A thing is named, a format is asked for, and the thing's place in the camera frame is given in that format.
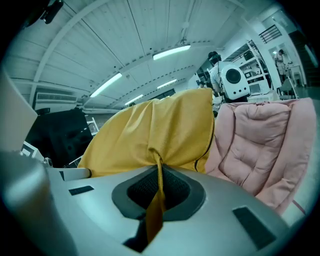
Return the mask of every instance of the person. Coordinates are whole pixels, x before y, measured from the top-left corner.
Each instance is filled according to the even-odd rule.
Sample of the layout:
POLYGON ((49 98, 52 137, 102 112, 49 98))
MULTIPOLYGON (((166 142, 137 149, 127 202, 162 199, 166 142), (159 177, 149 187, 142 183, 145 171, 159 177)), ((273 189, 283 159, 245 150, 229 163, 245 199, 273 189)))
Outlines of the person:
MULTIPOLYGON (((229 62, 229 61, 222 61, 221 56, 216 51, 209 52, 208 60, 213 65, 213 68, 210 71, 210 80, 211 80, 213 90, 217 93, 221 93, 222 92, 222 84, 221 84, 221 80, 220 80, 221 70, 226 65, 233 64, 233 63, 229 62)), ((227 103, 248 102, 247 97, 248 97, 248 95, 232 100, 232 99, 228 98, 226 94, 224 95, 225 102, 227 102, 227 103)))
POLYGON ((200 82, 199 82, 198 89, 199 89, 199 88, 208 88, 208 87, 205 85, 205 82, 200 81, 200 82))
POLYGON ((281 83, 283 83, 286 80, 286 67, 284 64, 284 58, 283 58, 284 50, 280 49, 278 53, 274 56, 275 65, 278 69, 281 83))

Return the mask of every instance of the ceiling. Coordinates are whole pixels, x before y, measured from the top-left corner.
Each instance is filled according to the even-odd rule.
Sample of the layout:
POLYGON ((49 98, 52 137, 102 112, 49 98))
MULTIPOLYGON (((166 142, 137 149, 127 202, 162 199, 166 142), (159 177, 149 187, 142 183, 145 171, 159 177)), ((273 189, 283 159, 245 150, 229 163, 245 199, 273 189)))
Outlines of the ceiling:
POLYGON ((250 15, 263 10, 255 0, 64 0, 50 24, 38 20, 16 36, 4 66, 31 104, 35 92, 54 92, 88 108, 121 109, 138 95, 154 97, 170 80, 177 82, 158 94, 186 83, 239 29, 232 16, 240 2, 250 15), (182 44, 191 48, 152 59, 182 44), (116 72, 119 80, 89 97, 116 72))

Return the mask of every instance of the yellow fabric strap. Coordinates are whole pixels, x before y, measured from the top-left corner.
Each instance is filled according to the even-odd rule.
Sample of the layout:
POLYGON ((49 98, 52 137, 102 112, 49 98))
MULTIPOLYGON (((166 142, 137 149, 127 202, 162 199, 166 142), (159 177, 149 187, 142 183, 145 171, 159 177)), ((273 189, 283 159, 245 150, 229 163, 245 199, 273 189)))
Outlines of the yellow fabric strap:
POLYGON ((150 243, 162 228, 163 213, 166 211, 166 197, 164 193, 164 180, 162 174, 162 161, 160 156, 153 152, 154 160, 158 166, 158 191, 146 209, 145 225, 146 237, 150 243))

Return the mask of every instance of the cable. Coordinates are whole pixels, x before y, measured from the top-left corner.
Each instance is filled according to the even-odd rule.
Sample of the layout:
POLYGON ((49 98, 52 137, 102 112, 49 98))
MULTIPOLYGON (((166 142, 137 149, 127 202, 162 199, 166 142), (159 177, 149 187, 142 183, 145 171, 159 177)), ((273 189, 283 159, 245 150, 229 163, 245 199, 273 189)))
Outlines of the cable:
POLYGON ((222 84, 222 79, 221 79, 221 74, 220 74, 220 71, 219 71, 219 59, 218 59, 218 76, 219 76, 219 84, 218 86, 220 87, 221 89, 221 103, 225 103, 225 92, 224 92, 224 88, 223 88, 223 84, 222 84))

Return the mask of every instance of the black rectangular slot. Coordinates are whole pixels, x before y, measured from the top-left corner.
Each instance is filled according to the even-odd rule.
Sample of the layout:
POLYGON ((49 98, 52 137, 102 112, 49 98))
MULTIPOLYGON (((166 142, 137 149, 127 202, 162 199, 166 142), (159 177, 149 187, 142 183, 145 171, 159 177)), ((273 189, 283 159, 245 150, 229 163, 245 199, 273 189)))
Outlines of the black rectangular slot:
POLYGON ((266 247, 276 240, 276 237, 247 207, 237 208, 232 212, 250 236, 258 250, 266 247))
POLYGON ((69 192, 71 194, 71 196, 75 196, 84 192, 88 192, 94 190, 94 188, 92 186, 82 186, 82 187, 77 187, 77 188, 73 188, 73 189, 69 189, 69 192))
POLYGON ((64 172, 63 172, 62 170, 60 170, 59 173, 60 173, 62 179, 65 180, 65 174, 64 174, 64 172))

